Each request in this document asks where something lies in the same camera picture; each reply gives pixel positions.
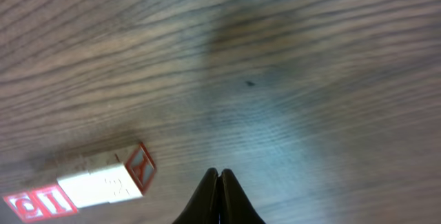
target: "white block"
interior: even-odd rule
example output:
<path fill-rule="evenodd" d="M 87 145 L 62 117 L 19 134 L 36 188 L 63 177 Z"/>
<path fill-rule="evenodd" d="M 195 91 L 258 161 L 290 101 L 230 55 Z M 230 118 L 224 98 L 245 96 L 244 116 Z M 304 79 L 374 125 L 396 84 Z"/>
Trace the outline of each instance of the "white block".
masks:
<path fill-rule="evenodd" d="M 122 163 L 64 176 L 57 180 L 78 208 L 143 196 Z"/>

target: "table surface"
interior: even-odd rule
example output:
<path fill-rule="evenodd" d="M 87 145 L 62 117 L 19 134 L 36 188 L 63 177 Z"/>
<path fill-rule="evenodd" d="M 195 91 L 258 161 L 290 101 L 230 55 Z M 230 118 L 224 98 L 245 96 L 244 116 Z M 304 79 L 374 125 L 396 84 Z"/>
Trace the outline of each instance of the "table surface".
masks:
<path fill-rule="evenodd" d="M 439 223 L 440 53 L 441 0 L 0 0 L 0 193 L 136 137 L 144 198 L 47 223 L 171 223 L 209 167 L 268 223 Z"/>

